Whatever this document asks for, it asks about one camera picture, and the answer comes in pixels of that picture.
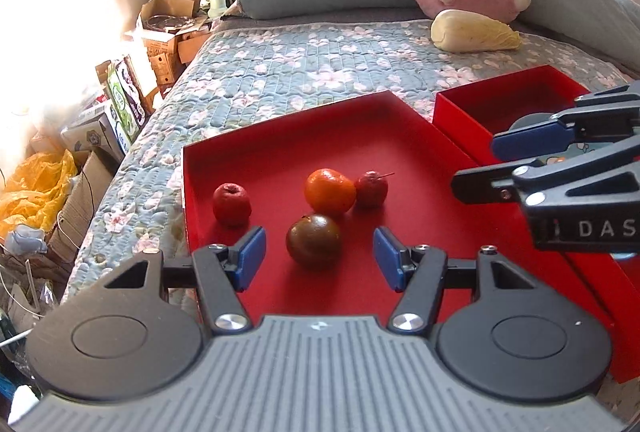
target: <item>dark brown fruit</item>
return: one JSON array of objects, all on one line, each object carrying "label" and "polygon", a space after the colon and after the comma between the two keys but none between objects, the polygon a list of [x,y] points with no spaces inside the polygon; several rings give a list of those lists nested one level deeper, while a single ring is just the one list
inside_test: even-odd
[{"label": "dark brown fruit", "polygon": [[305,215],[287,231],[287,251],[304,267],[321,269],[340,257],[340,227],[324,215]]}]

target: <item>bed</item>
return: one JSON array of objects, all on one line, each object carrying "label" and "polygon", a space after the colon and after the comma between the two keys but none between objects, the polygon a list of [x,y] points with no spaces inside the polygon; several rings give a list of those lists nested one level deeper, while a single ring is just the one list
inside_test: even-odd
[{"label": "bed", "polygon": [[183,145],[380,90],[430,119],[438,91],[535,65],[553,65],[592,91],[626,82],[611,63],[535,34],[523,34],[516,51],[441,52],[431,44],[430,25],[311,23],[214,34],[122,163],[82,243],[65,297],[145,248],[187,253]]}]

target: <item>white cable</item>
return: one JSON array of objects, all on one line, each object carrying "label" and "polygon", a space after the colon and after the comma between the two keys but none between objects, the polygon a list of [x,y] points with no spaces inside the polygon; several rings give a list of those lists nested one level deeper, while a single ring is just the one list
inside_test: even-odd
[{"label": "white cable", "polygon": [[0,342],[0,349],[2,349],[4,346],[8,346],[9,344],[12,344],[14,342],[17,342],[18,340],[23,339],[26,335],[28,335],[32,331],[33,329],[27,329],[26,331],[21,332],[19,335],[12,336],[8,340],[5,340],[4,342]]},{"label": "white cable", "polygon": [[79,251],[80,246],[78,246],[73,240],[71,240],[71,237],[69,237],[69,235],[67,235],[65,231],[62,229],[62,227],[60,226],[60,212],[58,212],[58,214],[56,215],[56,221],[58,221],[58,231],[62,233],[62,235],[64,235],[71,244],[73,244],[76,248],[78,248],[78,251]]},{"label": "white cable", "polygon": [[24,309],[25,311],[27,311],[28,313],[31,313],[33,316],[38,317],[38,318],[42,318],[42,315],[39,315],[37,313],[34,313],[33,311],[31,311],[30,309],[27,309],[25,306],[23,306],[22,304],[20,304],[15,298],[14,296],[9,293],[9,290],[6,287],[6,284],[4,283],[4,278],[2,277],[2,271],[0,271],[0,281],[2,281],[2,287],[4,288],[4,290],[6,291],[6,293],[9,295],[9,298],[11,298],[11,300],[13,300],[16,304],[18,304],[18,306],[20,306],[22,309]]}]

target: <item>orange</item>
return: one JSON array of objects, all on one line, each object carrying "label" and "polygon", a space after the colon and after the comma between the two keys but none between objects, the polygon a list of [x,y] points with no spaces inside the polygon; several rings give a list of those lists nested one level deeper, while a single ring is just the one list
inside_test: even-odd
[{"label": "orange", "polygon": [[356,200],[356,187],[348,177],[321,168],[306,178],[305,199],[316,213],[340,215]]}]

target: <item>red tray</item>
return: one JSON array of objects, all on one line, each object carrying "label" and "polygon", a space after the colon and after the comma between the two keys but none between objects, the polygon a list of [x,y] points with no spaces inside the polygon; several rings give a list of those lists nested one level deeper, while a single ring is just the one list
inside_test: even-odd
[{"label": "red tray", "polygon": [[[232,244],[244,233],[221,227],[212,214],[213,191],[227,181],[248,190],[254,210],[250,224],[267,231],[266,258],[240,295],[253,321],[279,313],[375,314],[386,322],[399,295],[387,287],[372,254],[372,232],[384,224],[407,245],[428,243],[451,257],[471,258],[481,245],[495,244],[608,328],[612,324],[564,256],[532,248],[517,205],[465,206],[453,197],[453,174],[476,163],[390,92],[312,108],[188,145],[183,165],[191,251],[215,242]],[[287,255],[285,235],[309,213],[303,184],[308,174],[323,167],[350,177],[368,170],[395,175],[389,177],[383,209],[351,210],[339,221],[344,235],[339,265],[308,272]],[[449,290],[440,319],[468,301],[467,291]]]}]

